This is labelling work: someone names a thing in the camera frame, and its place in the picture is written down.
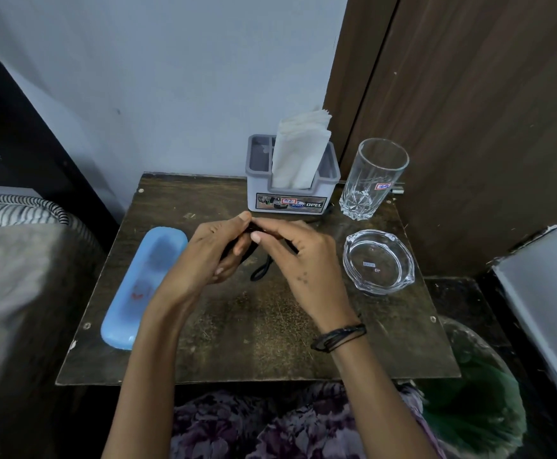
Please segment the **label sticker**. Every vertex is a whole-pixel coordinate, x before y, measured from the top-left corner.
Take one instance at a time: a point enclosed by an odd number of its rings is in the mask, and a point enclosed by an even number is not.
[[[271,193],[257,193],[255,208],[268,210],[298,211],[321,214],[327,198],[323,196],[301,196],[285,198]]]

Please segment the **forearm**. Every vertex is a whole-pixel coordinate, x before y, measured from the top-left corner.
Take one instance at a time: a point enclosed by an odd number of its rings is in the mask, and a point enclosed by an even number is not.
[[[168,457],[184,308],[161,297],[149,303],[125,371],[104,459]]]
[[[344,343],[332,356],[370,459],[437,459],[376,359],[367,337]]]

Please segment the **tissue holder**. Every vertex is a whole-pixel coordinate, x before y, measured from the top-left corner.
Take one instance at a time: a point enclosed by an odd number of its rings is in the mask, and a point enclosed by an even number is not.
[[[323,214],[340,180],[338,159],[332,142],[327,144],[313,184],[305,190],[272,188],[272,151],[275,135],[252,135],[246,152],[246,197],[248,209],[285,214]]]

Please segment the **hand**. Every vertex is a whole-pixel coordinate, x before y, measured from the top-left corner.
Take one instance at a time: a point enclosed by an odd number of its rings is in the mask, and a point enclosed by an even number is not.
[[[251,244],[250,235],[243,234],[250,221],[251,213],[244,211],[229,220],[200,224],[157,288],[155,296],[170,303],[191,302],[195,301],[204,285],[229,278]],[[239,239],[232,251],[219,262],[225,246],[236,237]]]
[[[297,302],[322,333],[359,324],[349,304],[336,255],[336,242],[303,221],[253,218],[265,232],[251,233],[276,262]],[[290,240],[299,250],[291,253],[275,237]]]

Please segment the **leather bracelet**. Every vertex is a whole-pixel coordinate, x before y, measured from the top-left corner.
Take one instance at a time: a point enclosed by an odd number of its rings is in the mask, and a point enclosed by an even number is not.
[[[324,333],[320,337],[316,338],[310,347],[315,351],[330,353],[340,345],[351,341],[352,339],[362,337],[367,332],[368,330],[365,328],[365,324],[350,325],[349,327]]]

